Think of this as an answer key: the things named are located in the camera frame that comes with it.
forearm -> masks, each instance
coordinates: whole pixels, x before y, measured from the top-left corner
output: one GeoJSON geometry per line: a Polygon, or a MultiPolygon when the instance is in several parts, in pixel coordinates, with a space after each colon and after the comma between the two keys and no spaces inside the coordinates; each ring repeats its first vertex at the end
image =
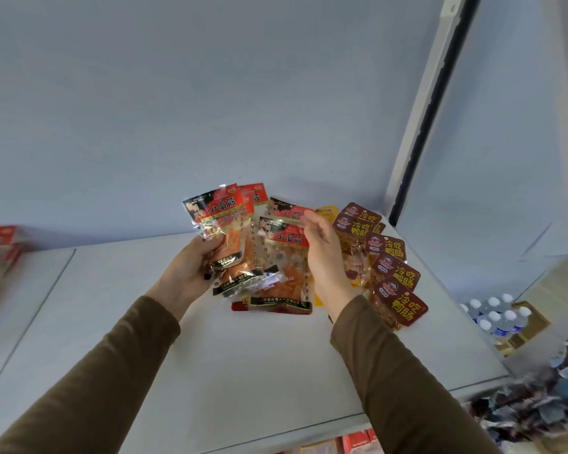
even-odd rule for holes
{"type": "Polygon", "coordinates": [[[386,453],[500,453],[364,297],[343,309],[331,343],[343,357],[386,453]]]}
{"type": "Polygon", "coordinates": [[[0,437],[0,453],[117,453],[178,322],[141,297],[112,331],[0,437]]]}

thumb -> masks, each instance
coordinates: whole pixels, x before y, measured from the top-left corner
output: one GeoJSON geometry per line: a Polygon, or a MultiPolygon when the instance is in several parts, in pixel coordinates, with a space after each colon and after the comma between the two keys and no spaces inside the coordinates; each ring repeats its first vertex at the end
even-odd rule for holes
{"type": "Polygon", "coordinates": [[[307,242],[310,243],[310,247],[318,246],[322,243],[320,230],[315,223],[307,221],[305,223],[305,228],[303,230],[305,232],[305,237],[307,238],[307,242]]]}
{"type": "Polygon", "coordinates": [[[197,239],[197,249],[200,255],[205,256],[215,251],[219,246],[225,242],[225,234],[218,234],[212,239],[205,240],[201,236],[195,237],[197,239]]]}

person's right hand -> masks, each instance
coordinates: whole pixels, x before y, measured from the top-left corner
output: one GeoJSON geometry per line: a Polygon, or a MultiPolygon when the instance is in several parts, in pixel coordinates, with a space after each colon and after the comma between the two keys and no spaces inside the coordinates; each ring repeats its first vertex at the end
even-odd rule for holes
{"type": "Polygon", "coordinates": [[[335,323],[343,308],[356,296],[345,275],[339,237],[328,220],[313,210],[305,211],[301,222],[310,243],[307,260],[314,275],[316,294],[335,323]]]}

white bottle cap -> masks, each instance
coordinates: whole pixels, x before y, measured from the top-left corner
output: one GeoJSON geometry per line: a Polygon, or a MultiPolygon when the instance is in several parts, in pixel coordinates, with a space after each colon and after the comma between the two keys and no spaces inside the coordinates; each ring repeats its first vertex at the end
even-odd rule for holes
{"type": "Polygon", "coordinates": [[[494,312],[494,311],[488,313],[488,318],[490,319],[490,321],[493,321],[493,322],[501,321],[500,313],[494,312]]]}
{"type": "Polygon", "coordinates": [[[517,318],[517,315],[515,314],[514,311],[506,311],[505,312],[505,318],[507,320],[515,320],[517,318]]]}
{"type": "Polygon", "coordinates": [[[491,327],[492,323],[490,323],[488,320],[480,320],[480,328],[482,328],[484,331],[488,331],[491,327]]]}

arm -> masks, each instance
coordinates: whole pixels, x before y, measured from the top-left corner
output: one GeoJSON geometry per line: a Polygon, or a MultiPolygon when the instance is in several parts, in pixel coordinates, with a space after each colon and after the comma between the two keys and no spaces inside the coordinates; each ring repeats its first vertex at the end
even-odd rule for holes
{"type": "Polygon", "coordinates": [[[316,293],[333,319],[331,343],[341,354],[387,454],[496,454],[487,433],[356,296],[330,224],[305,212],[308,261],[316,293]]]}
{"type": "Polygon", "coordinates": [[[179,321],[210,285],[202,260],[222,238],[196,237],[103,340],[0,437],[0,453],[117,453],[179,321]]]}

